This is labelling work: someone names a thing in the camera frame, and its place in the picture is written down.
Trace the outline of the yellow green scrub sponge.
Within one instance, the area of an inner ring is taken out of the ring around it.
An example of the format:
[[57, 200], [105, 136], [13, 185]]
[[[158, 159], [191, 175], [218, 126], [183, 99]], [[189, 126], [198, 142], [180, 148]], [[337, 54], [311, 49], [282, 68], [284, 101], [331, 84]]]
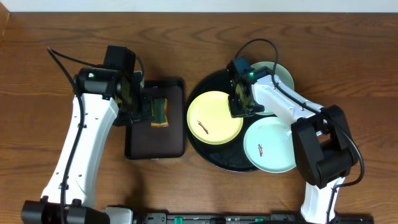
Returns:
[[169, 125], [167, 117], [167, 105], [168, 101], [166, 98], [155, 98], [152, 101], [152, 121], [151, 126], [156, 128], [163, 128]]

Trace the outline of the yellow plate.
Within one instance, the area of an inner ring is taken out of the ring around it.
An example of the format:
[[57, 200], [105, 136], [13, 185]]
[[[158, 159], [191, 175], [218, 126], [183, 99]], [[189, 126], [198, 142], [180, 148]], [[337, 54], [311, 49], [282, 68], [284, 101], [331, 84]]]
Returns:
[[193, 99], [187, 110], [187, 124], [194, 137], [203, 143], [220, 145], [239, 134], [243, 119], [231, 116], [228, 97], [222, 91], [208, 91]]

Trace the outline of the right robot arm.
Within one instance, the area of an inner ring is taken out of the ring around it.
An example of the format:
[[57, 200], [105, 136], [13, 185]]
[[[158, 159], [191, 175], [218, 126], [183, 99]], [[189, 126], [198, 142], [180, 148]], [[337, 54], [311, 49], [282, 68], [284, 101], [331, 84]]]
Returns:
[[340, 188], [349, 183], [346, 176], [356, 164], [364, 169], [363, 157], [354, 143], [343, 110], [308, 101], [286, 86], [274, 74], [244, 72], [231, 77], [234, 93], [229, 96], [232, 117], [247, 117], [271, 110], [291, 132], [295, 166], [306, 181], [305, 199], [300, 209], [308, 223], [336, 220], [335, 202]]

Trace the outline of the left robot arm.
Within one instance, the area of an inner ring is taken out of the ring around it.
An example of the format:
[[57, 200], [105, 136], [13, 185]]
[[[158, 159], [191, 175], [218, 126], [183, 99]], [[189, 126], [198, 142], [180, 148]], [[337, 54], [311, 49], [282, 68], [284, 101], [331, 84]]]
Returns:
[[96, 180], [104, 145], [113, 125], [127, 126], [141, 113], [142, 71], [82, 68], [74, 77], [78, 94], [57, 166], [40, 200], [27, 200], [24, 223], [134, 223], [131, 208], [96, 210]]

